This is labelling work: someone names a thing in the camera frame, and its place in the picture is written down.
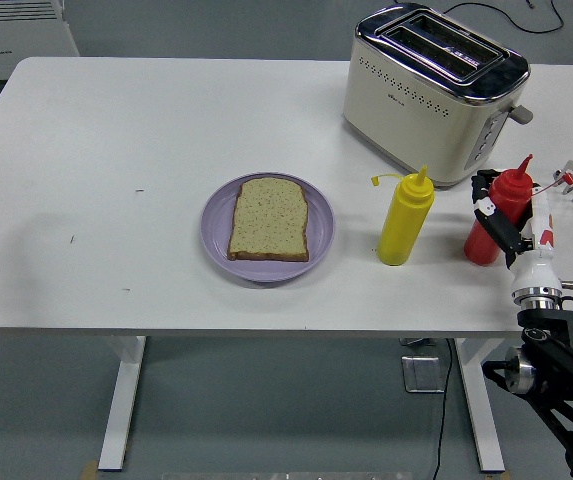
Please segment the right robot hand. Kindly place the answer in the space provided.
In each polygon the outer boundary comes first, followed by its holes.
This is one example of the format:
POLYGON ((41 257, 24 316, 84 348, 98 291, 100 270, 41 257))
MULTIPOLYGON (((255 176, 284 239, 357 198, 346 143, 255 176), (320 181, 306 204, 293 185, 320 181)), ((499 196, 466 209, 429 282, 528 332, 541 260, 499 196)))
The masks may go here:
POLYGON ((546 189, 533 182, 524 168, 480 170, 471 178, 475 221, 464 253, 487 266, 499 255, 513 275, 512 298, 555 308, 561 280, 554 271, 554 217, 546 189))

